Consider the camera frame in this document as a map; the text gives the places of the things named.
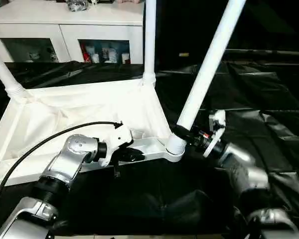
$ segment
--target black plastic sheet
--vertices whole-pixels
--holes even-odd
[[[9,64],[26,88],[140,77],[141,66]],[[175,123],[199,66],[157,73],[156,92],[169,123]],[[0,117],[8,101],[0,85]],[[210,110],[226,110],[224,139],[250,151],[265,168],[277,206],[299,226],[299,66],[222,63],[196,118],[208,127]],[[59,235],[227,233],[233,202],[226,174],[201,154],[179,163],[160,159],[81,174],[55,225]],[[7,187],[0,225],[31,184]]]

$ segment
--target white plastic pipe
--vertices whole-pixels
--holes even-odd
[[[227,3],[203,64],[177,121],[178,125],[188,130],[191,129],[195,121],[245,2],[246,0],[229,0]],[[184,140],[172,134],[166,144],[166,149],[172,154],[180,155],[183,154],[185,146],[186,142]]]
[[[5,91],[10,98],[20,100],[23,97],[27,97],[28,94],[20,83],[18,83],[10,70],[7,68],[4,62],[0,59],[0,80],[4,84]]]
[[[155,30],[156,30],[156,0],[146,1],[146,19],[145,19],[145,69],[143,81],[155,83],[154,72],[155,65]]]

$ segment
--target bottle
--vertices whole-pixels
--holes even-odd
[[[86,52],[85,47],[83,44],[81,44],[81,50],[83,54],[83,60],[85,63],[91,63],[90,55]]]

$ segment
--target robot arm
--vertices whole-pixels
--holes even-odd
[[[58,207],[71,189],[82,164],[97,161],[101,166],[107,166],[119,146],[131,142],[131,132],[124,125],[103,142],[81,134],[68,137],[30,196],[21,199],[3,224],[0,239],[52,239],[47,227],[57,218]]]
[[[217,113],[210,125],[211,131],[214,131],[213,136],[202,131],[193,135],[179,125],[173,133],[194,146],[196,151],[202,152],[204,157],[216,160],[217,166],[226,170],[233,193],[239,200],[240,211],[248,223],[249,234],[246,238],[299,239],[299,230],[288,214],[271,205],[272,196],[266,171],[255,165],[255,159],[247,151],[220,139],[225,121],[219,120]]]

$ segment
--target cabinet door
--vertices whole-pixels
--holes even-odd
[[[59,25],[0,24],[0,57],[4,62],[67,62]]]
[[[70,57],[74,61],[143,63],[141,26],[60,25],[60,27]]]

